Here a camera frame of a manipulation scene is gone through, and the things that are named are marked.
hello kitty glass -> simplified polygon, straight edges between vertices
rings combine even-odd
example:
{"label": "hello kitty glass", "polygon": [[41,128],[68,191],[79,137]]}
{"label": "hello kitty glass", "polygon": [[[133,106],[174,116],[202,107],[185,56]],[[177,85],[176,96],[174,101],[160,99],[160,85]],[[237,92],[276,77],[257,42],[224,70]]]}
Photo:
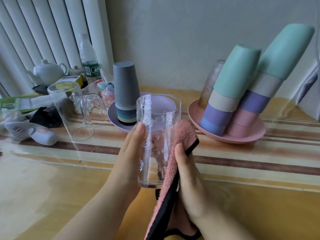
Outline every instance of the hello kitty glass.
{"label": "hello kitty glass", "polygon": [[140,150],[138,183],[141,187],[161,188],[175,127],[181,120],[181,101],[165,93],[151,93],[137,100],[137,122],[146,125]]}

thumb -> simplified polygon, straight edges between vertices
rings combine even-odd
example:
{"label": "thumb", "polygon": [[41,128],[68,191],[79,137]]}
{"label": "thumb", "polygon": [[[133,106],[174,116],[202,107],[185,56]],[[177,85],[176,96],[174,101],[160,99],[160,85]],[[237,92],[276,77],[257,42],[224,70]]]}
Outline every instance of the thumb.
{"label": "thumb", "polygon": [[128,147],[125,152],[128,155],[135,155],[136,152],[140,149],[142,142],[144,141],[144,137],[146,134],[146,126],[139,122],[137,128],[133,132]]}
{"label": "thumb", "polygon": [[194,162],[187,157],[181,143],[177,144],[174,148],[174,154],[178,164],[181,182],[193,181],[196,178],[194,173]]}

teapot lid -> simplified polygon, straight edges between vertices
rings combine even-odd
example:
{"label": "teapot lid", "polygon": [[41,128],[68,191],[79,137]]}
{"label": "teapot lid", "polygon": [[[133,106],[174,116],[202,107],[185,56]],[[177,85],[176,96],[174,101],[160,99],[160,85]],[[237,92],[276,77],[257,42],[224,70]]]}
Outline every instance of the teapot lid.
{"label": "teapot lid", "polygon": [[69,73],[84,73],[84,72],[85,70],[83,68],[78,68],[77,65],[69,69]]}
{"label": "teapot lid", "polygon": [[57,67],[57,64],[49,63],[48,60],[41,60],[40,64],[35,65],[36,68],[53,68]]}

pink towel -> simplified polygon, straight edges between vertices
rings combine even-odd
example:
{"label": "pink towel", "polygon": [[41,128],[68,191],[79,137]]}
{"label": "pink towel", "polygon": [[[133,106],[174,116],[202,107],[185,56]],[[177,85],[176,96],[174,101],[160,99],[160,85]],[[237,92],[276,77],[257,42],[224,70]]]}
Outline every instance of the pink towel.
{"label": "pink towel", "polygon": [[170,151],[163,186],[145,240],[162,240],[170,235],[179,235],[186,240],[193,240],[201,236],[198,228],[190,221],[179,198],[177,189],[180,177],[174,155],[174,148],[178,143],[182,143],[186,154],[189,155],[199,144],[199,139],[191,122],[187,120],[179,122],[176,135]]}

white wall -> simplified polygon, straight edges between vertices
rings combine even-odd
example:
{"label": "white wall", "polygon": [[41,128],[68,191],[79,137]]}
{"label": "white wall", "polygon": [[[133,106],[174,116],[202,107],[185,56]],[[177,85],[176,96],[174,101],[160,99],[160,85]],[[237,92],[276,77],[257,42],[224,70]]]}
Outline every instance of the white wall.
{"label": "white wall", "polygon": [[[140,85],[202,90],[236,44],[264,51],[290,23],[316,26],[315,0],[106,0],[114,61],[135,63]],[[315,35],[276,94],[291,98],[315,64]]]}

